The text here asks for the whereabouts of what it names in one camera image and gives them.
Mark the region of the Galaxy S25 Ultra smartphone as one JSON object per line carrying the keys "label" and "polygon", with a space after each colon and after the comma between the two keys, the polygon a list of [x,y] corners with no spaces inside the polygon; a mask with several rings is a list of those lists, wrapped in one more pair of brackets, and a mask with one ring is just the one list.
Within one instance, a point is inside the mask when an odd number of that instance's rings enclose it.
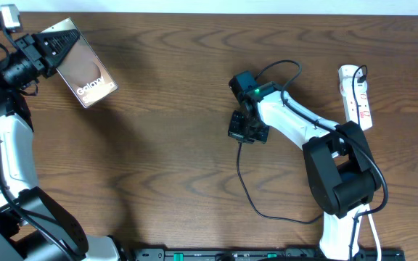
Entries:
{"label": "Galaxy S25 Ultra smartphone", "polygon": [[43,33],[64,30],[77,30],[80,36],[57,68],[57,72],[82,106],[89,108],[112,92],[117,91],[118,84],[70,17],[43,30]]}

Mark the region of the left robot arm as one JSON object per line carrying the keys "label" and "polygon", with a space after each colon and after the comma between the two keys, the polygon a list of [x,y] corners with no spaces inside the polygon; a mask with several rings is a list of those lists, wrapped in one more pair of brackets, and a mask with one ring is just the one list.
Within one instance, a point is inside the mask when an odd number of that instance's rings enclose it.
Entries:
{"label": "left robot arm", "polygon": [[38,184],[28,86],[58,71],[76,29],[25,35],[0,61],[0,260],[128,260],[111,236],[89,236]]}

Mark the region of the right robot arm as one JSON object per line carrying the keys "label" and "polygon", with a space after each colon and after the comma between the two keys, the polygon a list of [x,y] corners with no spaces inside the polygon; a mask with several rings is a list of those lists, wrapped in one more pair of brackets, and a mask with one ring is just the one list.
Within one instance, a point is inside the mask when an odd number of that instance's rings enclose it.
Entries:
{"label": "right robot arm", "polygon": [[330,260],[353,260],[362,217],[388,202],[388,185],[361,127],[324,119],[297,103],[284,86],[261,85],[248,71],[235,75],[229,87],[240,108],[231,117],[228,135],[240,145],[265,143],[275,128],[298,146],[309,188],[324,212],[321,253]]}

